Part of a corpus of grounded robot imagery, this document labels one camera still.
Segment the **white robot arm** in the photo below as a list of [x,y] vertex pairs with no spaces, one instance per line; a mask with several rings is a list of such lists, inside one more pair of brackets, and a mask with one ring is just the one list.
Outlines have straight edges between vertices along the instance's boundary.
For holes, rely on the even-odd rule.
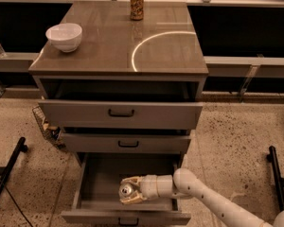
[[172,175],[125,178],[120,182],[118,194],[123,204],[158,198],[196,198],[227,227],[284,227],[284,210],[276,216],[273,224],[269,224],[207,187],[186,168],[178,168]]

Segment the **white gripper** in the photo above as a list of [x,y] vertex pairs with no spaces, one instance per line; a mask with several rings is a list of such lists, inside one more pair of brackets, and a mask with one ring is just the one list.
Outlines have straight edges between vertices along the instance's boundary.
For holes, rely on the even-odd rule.
[[133,176],[123,179],[120,184],[123,188],[140,188],[140,192],[138,190],[120,191],[119,197],[122,204],[138,204],[145,200],[171,198],[174,193],[171,175]]

